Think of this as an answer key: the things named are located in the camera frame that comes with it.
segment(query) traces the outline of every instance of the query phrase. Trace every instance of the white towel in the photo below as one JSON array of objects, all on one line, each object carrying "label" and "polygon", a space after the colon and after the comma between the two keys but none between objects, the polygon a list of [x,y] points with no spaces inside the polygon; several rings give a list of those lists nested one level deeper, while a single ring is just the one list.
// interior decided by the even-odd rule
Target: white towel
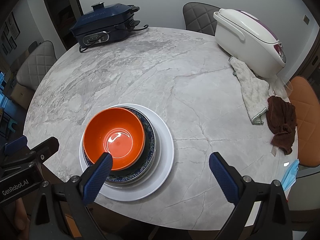
[{"label": "white towel", "polygon": [[263,124],[261,115],[268,110],[269,83],[257,78],[243,61],[230,57],[229,62],[240,82],[244,105],[252,124]]}]

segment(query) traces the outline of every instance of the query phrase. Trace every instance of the blue face mask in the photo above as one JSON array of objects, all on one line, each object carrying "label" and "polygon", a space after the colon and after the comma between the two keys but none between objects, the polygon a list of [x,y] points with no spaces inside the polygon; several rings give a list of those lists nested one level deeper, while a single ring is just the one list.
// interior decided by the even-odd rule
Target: blue face mask
[{"label": "blue face mask", "polygon": [[291,165],[285,172],[281,181],[281,185],[284,191],[286,191],[289,187],[291,187],[296,182],[298,165],[299,165],[299,160],[295,160],[293,163],[291,163]]}]

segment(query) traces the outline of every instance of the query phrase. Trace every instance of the marble tabletop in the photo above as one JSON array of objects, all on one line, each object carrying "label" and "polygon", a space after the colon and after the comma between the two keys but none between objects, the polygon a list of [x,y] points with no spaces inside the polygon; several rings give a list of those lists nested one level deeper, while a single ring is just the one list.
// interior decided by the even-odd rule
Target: marble tabletop
[{"label": "marble tabletop", "polygon": [[[60,179],[81,175],[79,144],[84,129],[99,111],[116,104],[146,106],[167,123],[175,147],[172,170],[150,196],[119,202],[101,194],[96,202],[148,223],[192,230],[219,230],[233,204],[227,202],[208,158],[218,151],[241,175],[257,182],[282,179],[297,159],[278,149],[271,154],[273,134],[252,125],[240,84],[214,36],[168,28],[148,28],[126,40],[88,49],[68,50],[38,87],[24,126],[28,146],[50,136],[59,151],[44,164]],[[247,225],[252,225],[255,203]]]}]

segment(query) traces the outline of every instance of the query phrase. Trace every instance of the clear plastic cup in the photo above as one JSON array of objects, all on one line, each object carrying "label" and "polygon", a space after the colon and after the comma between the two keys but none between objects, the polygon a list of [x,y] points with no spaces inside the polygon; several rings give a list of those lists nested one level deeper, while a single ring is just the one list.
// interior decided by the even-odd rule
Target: clear plastic cup
[{"label": "clear plastic cup", "polygon": [[286,99],[291,95],[293,87],[289,80],[285,82],[282,77],[278,77],[272,85],[272,91],[275,96]]}]

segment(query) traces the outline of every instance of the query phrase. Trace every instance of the brown chair seat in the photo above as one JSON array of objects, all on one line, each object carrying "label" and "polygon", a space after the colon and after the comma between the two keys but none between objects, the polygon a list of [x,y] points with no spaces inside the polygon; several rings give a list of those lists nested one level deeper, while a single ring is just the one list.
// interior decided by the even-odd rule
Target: brown chair seat
[{"label": "brown chair seat", "polygon": [[290,102],[296,107],[298,129],[298,159],[300,165],[320,165],[320,103],[304,77],[292,79]]}]

